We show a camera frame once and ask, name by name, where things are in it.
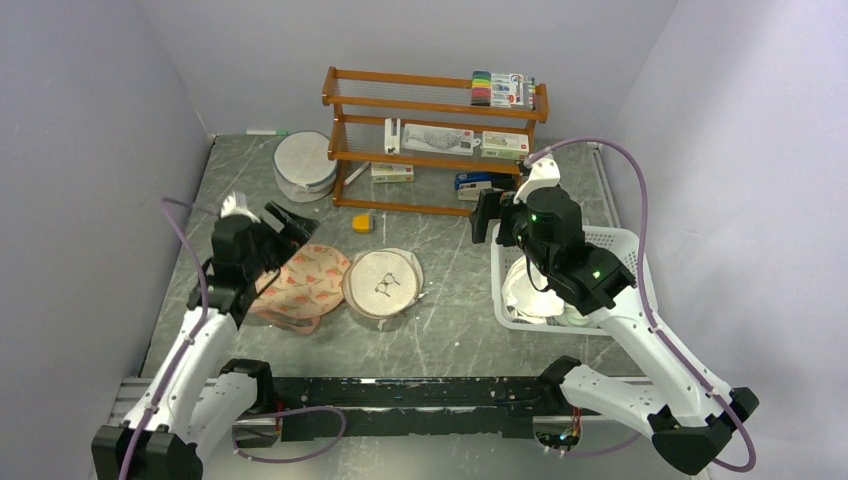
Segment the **marble table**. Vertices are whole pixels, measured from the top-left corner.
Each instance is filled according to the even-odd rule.
[[[383,326],[354,314],[345,304],[326,315],[309,336],[268,326],[249,315],[219,365],[233,357],[264,360],[275,376],[495,376],[538,375],[560,355],[580,358],[606,375],[641,375],[610,338],[509,330],[494,318],[489,245],[471,243],[466,218],[374,211],[376,229],[356,234],[351,219],[364,210],[334,208],[330,197],[298,204],[283,196],[271,166],[282,140],[273,136],[223,135],[212,148],[197,195],[201,205],[220,205],[232,190],[244,192],[254,211],[276,201],[317,218],[313,242],[332,245],[353,258],[382,247],[414,252],[424,268],[425,296]],[[540,146],[550,142],[539,141]],[[555,154],[562,185],[583,208],[584,222],[611,226],[599,166],[584,145]],[[416,169],[412,184],[373,185],[363,174],[346,196],[377,201],[422,202],[468,208],[453,193],[455,171]],[[213,220],[193,214],[187,234],[201,258],[211,253]],[[143,376],[153,376],[176,337],[196,274],[183,250],[177,260]]]

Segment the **yellow object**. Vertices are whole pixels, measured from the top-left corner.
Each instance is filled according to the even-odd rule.
[[[356,233],[371,233],[374,230],[374,219],[371,215],[353,217],[353,231]]]

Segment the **plastic basket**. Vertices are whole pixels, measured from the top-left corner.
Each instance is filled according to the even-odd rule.
[[[555,319],[549,318],[547,324],[537,325],[516,319],[510,315],[504,304],[501,288],[503,287],[509,267],[512,266],[513,262],[521,258],[524,253],[518,247],[504,248],[495,243],[499,229],[500,224],[495,226],[492,233],[492,300],[495,303],[495,318],[498,319],[501,325],[513,330],[527,330],[531,332],[608,335],[603,329],[591,324],[585,327],[560,325]],[[583,231],[586,233],[587,242],[611,251],[634,275],[636,274],[636,253],[639,248],[639,237],[636,234],[630,230],[621,228],[592,227],[588,225],[583,226]],[[645,282],[648,290],[648,302],[651,308],[657,312],[657,298],[654,293],[654,285],[651,281],[651,269],[648,267],[647,259],[645,259]],[[638,311],[632,312],[632,315],[635,317],[639,313]]]

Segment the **marker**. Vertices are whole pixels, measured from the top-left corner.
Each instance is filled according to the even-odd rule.
[[[362,172],[364,172],[366,168],[368,168],[368,162],[363,163],[362,166],[357,168],[355,172],[351,173],[350,176],[347,177],[347,180],[344,181],[344,186],[346,187],[350,185],[351,182],[356,180],[356,177],[362,175]]]
[[[278,135],[285,136],[288,135],[289,132],[285,130],[248,130],[244,132],[247,135]]]

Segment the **pink patterned cloth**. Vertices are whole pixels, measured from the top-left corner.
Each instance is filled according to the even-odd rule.
[[[343,300],[342,278],[350,261],[326,245],[306,245],[280,271],[280,277],[250,307],[273,325],[310,334],[321,316]],[[257,290],[273,278],[267,273],[256,282]]]

